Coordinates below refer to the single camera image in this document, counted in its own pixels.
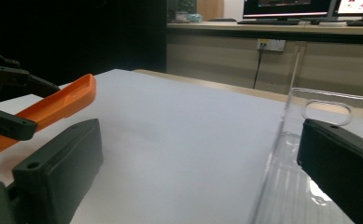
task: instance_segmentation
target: clear plastic container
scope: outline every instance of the clear plastic container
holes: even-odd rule
[[[297,165],[303,122],[308,118],[340,125],[363,137],[363,97],[291,90],[252,223],[354,223]]]

